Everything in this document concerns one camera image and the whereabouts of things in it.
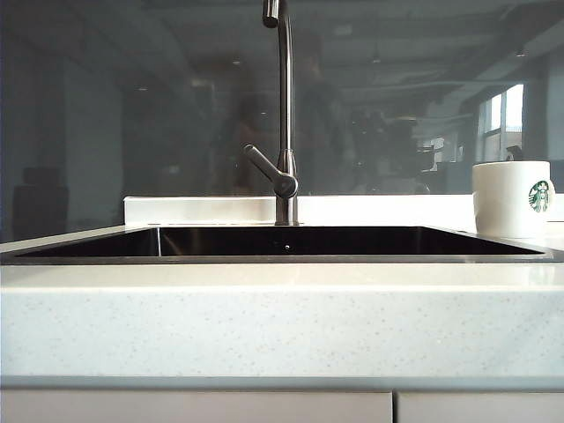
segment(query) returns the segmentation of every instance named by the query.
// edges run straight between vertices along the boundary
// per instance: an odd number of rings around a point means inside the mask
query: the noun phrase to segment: sink basin
[[[178,226],[19,250],[2,263],[511,263],[563,255],[425,226]]]

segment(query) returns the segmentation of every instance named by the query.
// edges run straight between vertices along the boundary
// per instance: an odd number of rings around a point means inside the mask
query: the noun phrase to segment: starbucks logo
[[[540,181],[529,191],[529,204],[535,212],[546,212],[550,198],[548,196],[548,182]]]

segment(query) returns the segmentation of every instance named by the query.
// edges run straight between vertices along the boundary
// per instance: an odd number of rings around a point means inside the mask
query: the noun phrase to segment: cabinet
[[[397,423],[562,423],[562,393],[400,393]]]
[[[3,390],[3,423],[391,423],[390,393]]]

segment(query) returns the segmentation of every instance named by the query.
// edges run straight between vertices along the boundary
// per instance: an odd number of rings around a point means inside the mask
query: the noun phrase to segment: faucet
[[[279,226],[297,226],[298,181],[293,156],[293,63],[292,30],[286,0],[264,0],[263,24],[278,28],[280,54],[280,153],[275,167],[253,145],[246,145],[244,153],[272,182],[276,194],[276,222]]]

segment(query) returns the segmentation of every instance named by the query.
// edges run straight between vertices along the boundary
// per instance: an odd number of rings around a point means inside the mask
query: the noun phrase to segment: mug
[[[533,238],[545,229],[556,198],[547,161],[502,161],[472,167],[479,234]]]

